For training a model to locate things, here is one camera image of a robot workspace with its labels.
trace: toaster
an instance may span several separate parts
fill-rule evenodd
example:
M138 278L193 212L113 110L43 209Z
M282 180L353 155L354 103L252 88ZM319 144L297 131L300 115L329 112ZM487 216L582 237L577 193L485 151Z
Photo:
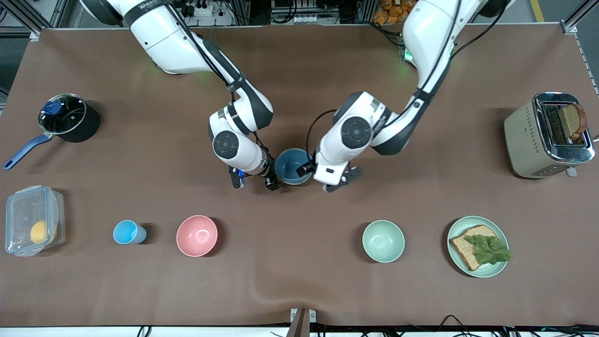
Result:
M566 133L559 111L578 100L560 92L543 92L513 112L504 122L507 151L516 174L542 179L566 171L576 176L575 167L595 156L587 129L577 140Z

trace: green bowl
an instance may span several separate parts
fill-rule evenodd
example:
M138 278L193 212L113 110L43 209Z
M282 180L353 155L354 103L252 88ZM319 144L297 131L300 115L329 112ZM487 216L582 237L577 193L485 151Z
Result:
M404 233L387 220L372 222L364 230L362 245L374 261L388 263L397 260L406 247Z
M489 227L495 233L495 235L497 235L497 238L506 245L507 249L510 249L510 246L507 244L506 236L503 234L503 232L499 229L499 227L496 224L494 224L491 220L485 219L481 216L470 215L457 220L449 229L449 233L447 234L447 249L449 250L449 255L451 256L451 259L456 264L456 266L470 276L479 278L495 276L506 267L507 262L498 262L495 264L485 263L475 271L472 271L468 269L468 266L466 265L458 251L451 244L451 239L464 234L464 232L467 231L468 228L474 227L476 225L485 225Z

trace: plate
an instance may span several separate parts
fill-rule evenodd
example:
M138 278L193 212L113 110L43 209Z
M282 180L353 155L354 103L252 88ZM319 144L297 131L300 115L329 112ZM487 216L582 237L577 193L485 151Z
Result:
M472 270L468 269L468 266L462 260L462 257L458 251L451 244L451 239L464 234L466 230L476 225L485 225L489 227L495 233L495 235L497 235L497 238L505 243L507 249L510 249L510 246L507 244L506 236L496 224L494 224L491 220L485 219L481 216L470 215L457 220L449 229L449 233L447 234L447 249L449 250L449 255L456 266L470 276L479 278L495 276L506 267L507 262L498 262L495 264L485 263L473 272Z

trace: brown tablecloth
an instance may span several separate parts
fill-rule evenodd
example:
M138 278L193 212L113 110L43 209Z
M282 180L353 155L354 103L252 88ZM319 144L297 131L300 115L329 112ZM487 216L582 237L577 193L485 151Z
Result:
M483 28L466 27L460 42ZM215 29L211 40L272 102L275 118L259 133L274 155L303 147L314 117L352 92L401 111L416 86L415 70L369 27ZM558 25L500 25L456 58L407 149L365 151L350 186L271 192L253 177L237 191L206 131L229 100L216 76L163 73L129 31L44 31L0 118L0 158L40 133L37 113L56 94L81 95L103 122L86 142L53 140L0 172L1 200L30 185L62 192L67 229L65 244L38 256L0 254L0 324L277 323L298 306L325 324L438 324L447 314L597 323L599 161L575 179L510 172L503 120L543 91L575 95L599 128L575 38ZM330 124L318 123L312 144ZM219 227L211 257L177 249L177 227L194 214ZM470 278L448 259L448 225L466 215L495 221L509 240L514 258L493 278ZM123 219L146 226L147 244L114 243ZM391 264L361 248L376 219L406 236Z

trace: blue lid knob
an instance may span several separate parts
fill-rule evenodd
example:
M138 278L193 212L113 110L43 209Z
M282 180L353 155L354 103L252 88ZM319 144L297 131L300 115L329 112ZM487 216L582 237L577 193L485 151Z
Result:
M52 102L46 102L44 104L44 113L47 115L56 115L62 109L62 103L58 100Z

